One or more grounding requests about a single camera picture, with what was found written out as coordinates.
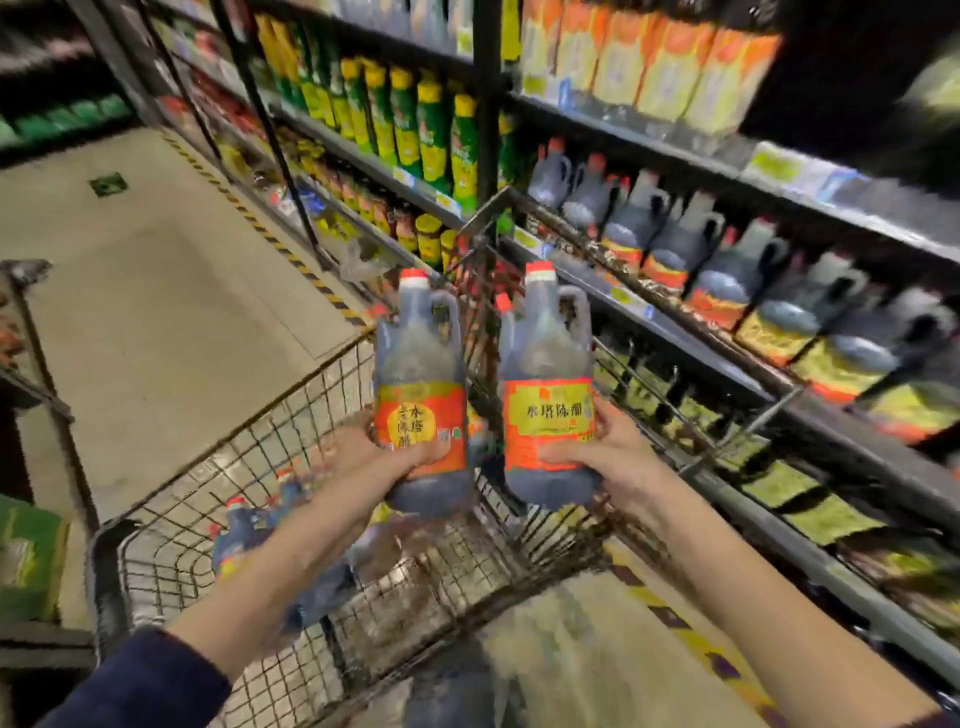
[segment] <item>product label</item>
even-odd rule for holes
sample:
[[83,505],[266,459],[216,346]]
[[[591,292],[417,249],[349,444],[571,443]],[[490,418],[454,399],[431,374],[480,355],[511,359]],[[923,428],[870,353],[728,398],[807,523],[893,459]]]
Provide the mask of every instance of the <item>product label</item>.
[[643,264],[643,275],[657,283],[662,283],[673,294],[680,294],[684,290],[686,280],[690,277],[687,271],[677,271],[657,263],[652,255]]
[[810,389],[831,404],[849,404],[886,375],[859,369],[849,359],[821,339],[793,365],[793,371],[805,379]]
[[800,349],[812,338],[796,331],[785,331],[763,321],[756,311],[747,317],[736,334],[738,342],[766,357],[778,367],[789,364],[790,359],[800,353]]
[[467,394],[454,382],[382,386],[373,417],[377,442],[394,449],[449,441],[450,451],[442,459],[414,468],[407,475],[410,478],[462,470],[467,466],[466,412]]
[[640,273],[640,260],[643,258],[643,251],[640,248],[630,248],[626,245],[618,245],[609,238],[601,241],[604,248],[613,253],[613,257],[621,261],[626,267],[627,272],[638,276]]
[[709,134],[735,131],[779,47],[779,36],[719,31],[686,110],[686,122]]
[[686,110],[713,40],[712,23],[662,23],[652,34],[653,57],[636,101],[636,110],[676,121]]
[[696,312],[704,321],[716,324],[724,331],[730,331],[743,316],[747,305],[735,301],[715,299],[703,288],[696,288],[690,294],[685,307]]
[[506,382],[503,401],[506,468],[564,471],[574,463],[544,463],[538,448],[559,440],[592,440],[595,420],[590,379]]
[[908,445],[919,443],[960,421],[960,409],[924,401],[910,384],[884,392],[868,412],[880,432],[900,438]]
[[593,95],[604,104],[632,106],[640,89],[646,68],[648,36],[662,20],[662,15],[649,12],[615,12],[597,63]]

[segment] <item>concrete floor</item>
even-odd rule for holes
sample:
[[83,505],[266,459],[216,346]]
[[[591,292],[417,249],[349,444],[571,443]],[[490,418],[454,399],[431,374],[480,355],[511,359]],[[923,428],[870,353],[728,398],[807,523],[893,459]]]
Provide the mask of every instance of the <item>concrete floor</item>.
[[[97,199],[87,181],[112,172],[129,190]],[[0,199],[0,257],[54,263],[28,301],[58,392],[76,416],[73,435],[102,521],[147,496],[356,335],[157,131],[5,171]],[[300,251],[282,231],[272,232]],[[316,272],[363,310],[330,274]],[[39,473],[37,503],[71,517],[44,417],[34,410],[20,421],[32,473]],[[60,607],[64,622],[88,627],[80,529],[73,539]],[[643,562],[632,568],[749,674],[703,615]],[[630,619],[648,646],[638,670],[653,680],[664,663],[678,666],[669,685],[656,682],[674,703],[703,699],[716,708],[710,725],[760,724],[639,602],[624,616],[625,629]],[[677,723],[661,716],[657,724]]]

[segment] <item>bottle in cart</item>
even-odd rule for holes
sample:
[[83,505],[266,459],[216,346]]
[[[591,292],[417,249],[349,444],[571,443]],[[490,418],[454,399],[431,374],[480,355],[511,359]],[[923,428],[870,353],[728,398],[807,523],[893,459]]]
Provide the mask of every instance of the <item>bottle in cart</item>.
[[[457,301],[447,291],[431,291],[426,273],[400,274],[400,311],[395,324],[376,325],[377,406],[374,422],[382,447],[406,448],[448,440],[441,460],[411,471],[387,495],[402,513],[447,516],[472,491],[467,468],[467,390]],[[446,309],[450,336],[445,341],[434,305]]]
[[[506,294],[497,297],[506,481],[521,500],[557,510],[589,502],[600,484],[589,468],[544,463],[539,455],[545,443],[593,438],[589,304],[583,289],[558,286],[557,272],[547,261],[527,263],[524,283],[522,319]],[[576,338],[561,317],[562,298],[573,301]]]

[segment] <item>green package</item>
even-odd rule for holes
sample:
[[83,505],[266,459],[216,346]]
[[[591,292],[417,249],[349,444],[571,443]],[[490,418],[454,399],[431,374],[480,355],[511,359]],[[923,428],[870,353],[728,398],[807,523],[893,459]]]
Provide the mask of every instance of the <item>green package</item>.
[[387,92],[387,69],[371,63],[364,76],[367,80],[373,132],[376,134],[376,152],[385,162],[395,165],[394,115],[390,111],[390,94]]
[[477,208],[477,103],[466,93],[453,100],[450,127],[450,169],[453,172],[453,199],[464,212]]
[[390,69],[390,111],[393,113],[396,153],[400,166],[418,180],[422,180],[414,75],[398,66]]
[[53,619],[68,529],[56,513],[0,496],[0,621]]
[[367,110],[367,90],[360,75],[360,63],[355,59],[340,61],[340,70],[344,74],[344,91],[350,106],[350,120],[353,122],[353,141],[364,154],[373,152],[370,134],[370,114]]
[[444,89],[436,81],[421,81],[417,86],[417,100],[423,178],[448,195],[450,180],[446,178],[446,135],[449,127],[444,114]]

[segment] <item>sleeve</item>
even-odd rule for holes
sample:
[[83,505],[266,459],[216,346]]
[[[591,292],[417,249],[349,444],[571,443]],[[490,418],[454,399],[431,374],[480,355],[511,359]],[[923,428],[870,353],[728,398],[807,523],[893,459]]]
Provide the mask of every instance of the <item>sleeve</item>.
[[142,629],[37,728],[205,728],[230,690],[205,657],[166,632]]

